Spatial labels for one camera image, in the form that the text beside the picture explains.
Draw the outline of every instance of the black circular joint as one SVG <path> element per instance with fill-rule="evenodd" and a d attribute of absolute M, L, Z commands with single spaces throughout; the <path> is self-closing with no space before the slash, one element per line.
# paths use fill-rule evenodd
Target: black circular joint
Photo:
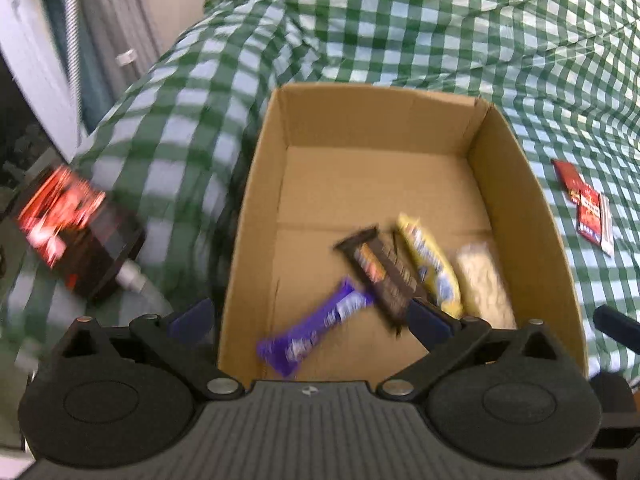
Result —
<path fill-rule="evenodd" d="M 572 368 L 523 357 L 459 370 L 426 401 L 434 428 L 481 462 L 509 468 L 551 466 L 574 458 L 600 427 L 600 405 Z"/>
<path fill-rule="evenodd" d="M 148 365 L 80 356 L 43 367 L 18 408 L 36 456 L 75 468 L 112 468 L 176 442 L 193 416 L 180 380 Z"/>
<path fill-rule="evenodd" d="M 498 384 L 484 393 L 488 413 L 509 424 L 539 424 L 556 410 L 556 399 L 536 384 Z"/>

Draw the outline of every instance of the cardboard box wall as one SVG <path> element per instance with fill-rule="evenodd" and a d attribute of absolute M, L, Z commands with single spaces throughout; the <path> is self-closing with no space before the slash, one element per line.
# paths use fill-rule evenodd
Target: cardboard box wall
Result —
<path fill-rule="evenodd" d="M 543 319 L 586 369 L 564 249 L 540 185 L 499 111 L 477 98 L 364 85 L 291 84 L 269 104 L 242 204 L 218 365 L 245 386 L 277 374 L 256 343 L 318 307 L 345 274 L 334 244 L 399 212 L 450 255 L 486 241 L 519 324 Z M 298 380 L 375 385 L 426 352 L 375 308 L 334 327 Z"/>

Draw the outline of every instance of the tablecloth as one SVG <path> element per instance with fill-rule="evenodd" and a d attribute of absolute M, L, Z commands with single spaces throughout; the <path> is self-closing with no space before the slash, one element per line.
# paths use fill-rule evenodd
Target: tablecloth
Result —
<path fill-rule="evenodd" d="M 639 375 L 640 358 L 591 322 L 605 302 L 635 319 L 640 308 L 635 1 L 207 0 L 206 11 L 74 161 L 146 222 L 138 261 L 174 308 L 206 294 L 222 301 L 242 190 L 277 86 L 365 82 L 479 94 L 511 123 L 551 206 L 583 309 L 590 374 Z M 552 158 L 572 162 L 608 195 L 613 258 L 577 235 Z M 30 253 L 1 311 L 1 340 L 19 360 L 25 348 L 48 348 L 78 315 L 125 324 L 149 310 L 127 293 L 82 304 Z"/>

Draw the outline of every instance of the purple wrapper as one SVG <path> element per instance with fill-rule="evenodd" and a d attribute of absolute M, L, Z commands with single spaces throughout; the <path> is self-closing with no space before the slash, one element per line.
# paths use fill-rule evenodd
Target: purple wrapper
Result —
<path fill-rule="evenodd" d="M 306 319 L 284 334 L 260 341 L 258 355 L 283 377 L 289 377 L 332 326 L 344 323 L 351 314 L 373 302 L 370 294 L 356 290 L 353 282 L 345 278 L 338 290 Z"/>

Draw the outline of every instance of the silver bolt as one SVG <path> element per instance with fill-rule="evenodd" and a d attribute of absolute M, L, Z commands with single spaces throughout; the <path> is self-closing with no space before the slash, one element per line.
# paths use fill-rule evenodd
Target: silver bolt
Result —
<path fill-rule="evenodd" d="M 409 381 L 391 379 L 382 385 L 382 390 L 394 397 L 404 397 L 414 390 L 414 386 Z"/>
<path fill-rule="evenodd" d="M 238 382 L 227 377 L 218 377 L 207 383 L 207 390 L 212 394 L 229 395 L 238 389 Z"/>

